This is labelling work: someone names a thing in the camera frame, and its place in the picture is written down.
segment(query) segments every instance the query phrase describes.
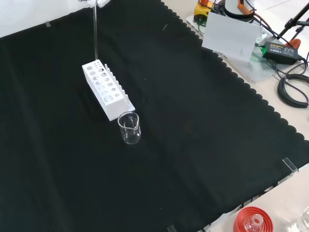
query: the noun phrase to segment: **power adapter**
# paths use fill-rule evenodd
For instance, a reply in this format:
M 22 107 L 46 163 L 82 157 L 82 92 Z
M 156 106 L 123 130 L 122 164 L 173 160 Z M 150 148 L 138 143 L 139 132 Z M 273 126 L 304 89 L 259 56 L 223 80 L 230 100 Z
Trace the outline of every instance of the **power adapter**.
M 265 42 L 262 49 L 263 58 L 271 59 L 278 64 L 295 64 L 301 59 L 297 49 L 282 44 Z

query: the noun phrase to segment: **white test tube rack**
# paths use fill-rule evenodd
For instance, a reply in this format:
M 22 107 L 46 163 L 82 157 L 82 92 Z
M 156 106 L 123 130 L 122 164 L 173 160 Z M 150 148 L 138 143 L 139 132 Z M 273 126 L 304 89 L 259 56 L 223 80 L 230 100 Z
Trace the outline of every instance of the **white test tube rack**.
M 110 121 L 124 112 L 135 110 L 128 95 L 106 64 L 104 67 L 98 59 L 82 67 L 87 83 Z

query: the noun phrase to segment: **clear glass container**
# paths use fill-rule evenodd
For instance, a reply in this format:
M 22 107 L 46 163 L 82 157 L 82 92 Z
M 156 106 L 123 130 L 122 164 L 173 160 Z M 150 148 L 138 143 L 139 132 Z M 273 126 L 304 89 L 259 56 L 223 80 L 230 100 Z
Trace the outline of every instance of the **clear glass container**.
M 263 223 L 263 217 L 259 214 L 254 214 L 245 220 L 244 227 L 247 232 L 260 232 L 263 228 Z
M 309 232 L 309 207 L 302 213 L 296 225 L 300 232 Z
M 136 113 L 121 114 L 118 118 L 118 125 L 126 144 L 136 144 L 140 140 L 140 119 Z

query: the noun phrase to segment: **glass beaker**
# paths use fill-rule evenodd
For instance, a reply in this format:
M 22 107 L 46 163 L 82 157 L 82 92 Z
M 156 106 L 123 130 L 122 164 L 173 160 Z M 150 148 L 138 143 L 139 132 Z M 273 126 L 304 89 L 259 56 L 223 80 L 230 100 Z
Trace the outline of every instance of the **glass beaker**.
M 298 218 L 296 225 L 300 232 L 309 232 L 309 207 Z
M 140 119 L 134 112 L 125 112 L 118 118 L 122 139 L 126 144 L 136 144 L 140 140 Z

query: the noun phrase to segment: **red lid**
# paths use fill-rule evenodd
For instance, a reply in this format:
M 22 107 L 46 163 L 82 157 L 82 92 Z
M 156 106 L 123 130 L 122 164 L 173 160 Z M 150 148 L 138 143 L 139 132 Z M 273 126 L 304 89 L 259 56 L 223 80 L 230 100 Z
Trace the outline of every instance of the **red lid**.
M 234 222 L 233 231 L 234 232 L 246 232 L 246 229 L 244 227 L 245 220 L 250 216 L 252 217 L 254 214 L 259 214 L 263 217 L 264 225 L 260 232 L 273 232 L 274 231 L 274 225 L 272 223 L 270 216 L 264 210 L 257 208 L 257 207 L 246 207 L 240 210 Z
M 200 3 L 201 3 L 202 5 L 207 5 L 208 2 L 209 2 L 209 0 L 200 0 Z

